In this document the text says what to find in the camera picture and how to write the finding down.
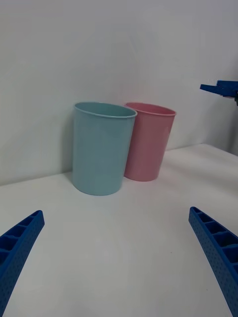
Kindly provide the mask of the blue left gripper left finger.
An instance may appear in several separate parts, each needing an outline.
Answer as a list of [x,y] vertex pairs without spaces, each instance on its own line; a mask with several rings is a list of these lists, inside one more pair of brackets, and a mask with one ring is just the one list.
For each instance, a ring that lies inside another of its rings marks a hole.
[[35,211],[0,237],[0,316],[45,225],[43,212]]

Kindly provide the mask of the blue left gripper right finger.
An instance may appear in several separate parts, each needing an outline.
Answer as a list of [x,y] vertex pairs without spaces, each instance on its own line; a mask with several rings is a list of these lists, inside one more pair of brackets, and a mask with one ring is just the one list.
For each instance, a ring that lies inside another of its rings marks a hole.
[[196,207],[188,221],[217,279],[232,316],[238,316],[238,237]]

